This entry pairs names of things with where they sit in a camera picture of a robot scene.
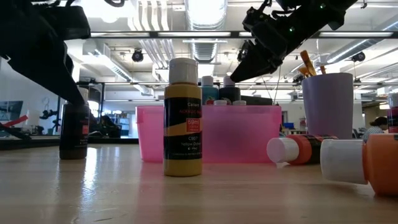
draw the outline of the table surface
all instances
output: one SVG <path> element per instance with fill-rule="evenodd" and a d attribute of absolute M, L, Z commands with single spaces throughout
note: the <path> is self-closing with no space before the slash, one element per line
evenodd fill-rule
<path fill-rule="evenodd" d="M 205 164 L 164 177 L 138 146 L 91 145 L 81 161 L 57 147 L 0 152 L 1 223 L 398 223 L 398 198 L 322 179 L 319 166 Z"/>

